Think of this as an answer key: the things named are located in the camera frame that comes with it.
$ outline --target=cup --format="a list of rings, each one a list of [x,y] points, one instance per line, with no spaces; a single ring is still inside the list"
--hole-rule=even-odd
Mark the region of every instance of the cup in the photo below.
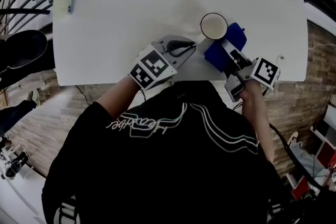
[[[211,40],[223,38],[228,25],[221,14],[212,12],[204,15],[200,22],[200,27],[202,33],[194,40],[197,45],[201,44],[206,38]]]

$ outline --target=shoe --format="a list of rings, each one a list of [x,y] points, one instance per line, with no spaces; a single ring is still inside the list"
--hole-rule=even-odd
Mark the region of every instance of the shoe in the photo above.
[[[290,139],[287,141],[287,144],[290,145],[291,142],[296,142],[296,139],[298,138],[299,132],[295,131],[290,136]]]
[[[22,152],[24,152],[26,154],[26,156],[29,158],[29,155],[28,155],[28,153],[26,151],[22,151]]]
[[[38,90],[34,90],[32,91],[33,96],[32,96],[32,101],[34,101],[36,103],[36,106],[40,106],[41,105],[41,100],[40,100],[40,93],[38,92]]]
[[[31,91],[27,96],[27,101],[31,101],[33,99],[33,92]]]

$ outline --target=black chair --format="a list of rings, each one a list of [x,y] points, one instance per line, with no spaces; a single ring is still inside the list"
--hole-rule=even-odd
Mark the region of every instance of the black chair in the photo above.
[[[19,32],[0,43],[0,89],[31,73],[55,68],[53,41],[37,30]]]

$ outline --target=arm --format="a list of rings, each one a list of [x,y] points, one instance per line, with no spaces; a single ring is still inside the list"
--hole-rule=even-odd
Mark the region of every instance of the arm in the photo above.
[[[126,76],[103,94],[97,102],[106,109],[113,119],[117,119],[132,103],[140,86]]]
[[[259,82],[256,80],[247,81],[240,97],[243,100],[243,116],[253,126],[266,158],[272,163],[275,154],[274,143],[269,127],[267,108]]]

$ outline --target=black cable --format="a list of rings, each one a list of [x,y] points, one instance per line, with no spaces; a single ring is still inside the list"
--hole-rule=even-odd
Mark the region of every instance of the black cable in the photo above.
[[[6,14],[5,24],[7,23],[7,19],[8,19],[8,14]]]
[[[140,91],[141,91],[141,93],[142,93],[142,95],[143,95],[143,97],[144,97],[144,99],[145,99],[145,102],[146,102],[147,100],[146,100],[146,95],[145,95],[145,93],[143,92],[142,89],[140,89]]]
[[[265,96],[266,92],[267,92],[268,88],[266,88],[266,90],[262,93],[262,96]]]
[[[284,148],[288,154],[288,156],[291,158],[291,160],[293,161],[293,163],[295,164],[295,166],[297,166],[303,173],[304,177],[306,178],[306,180],[315,188],[324,191],[325,187],[322,187],[320,184],[318,184],[315,179],[307,172],[307,170],[304,168],[304,166],[299,162],[299,160],[295,157],[294,153],[292,152],[292,150],[289,148],[287,141],[285,140],[285,138],[280,134],[280,132],[278,131],[278,129],[276,129],[272,124],[269,124],[269,126],[275,131],[275,133],[279,136],[282,144],[284,145]]]
[[[0,92],[0,95],[1,95],[1,94],[4,94],[4,93],[7,91],[8,88],[9,88],[9,87],[7,87],[3,92]]]
[[[86,101],[86,104],[90,105],[89,102],[88,102],[88,99],[86,98],[86,95],[82,92],[82,90],[76,85],[76,88],[80,91],[81,94],[83,94],[84,98],[85,98],[85,101]]]
[[[237,104],[237,105],[233,108],[233,110],[236,110],[236,109],[240,108],[242,105],[243,105],[243,102],[240,102],[239,104]]]

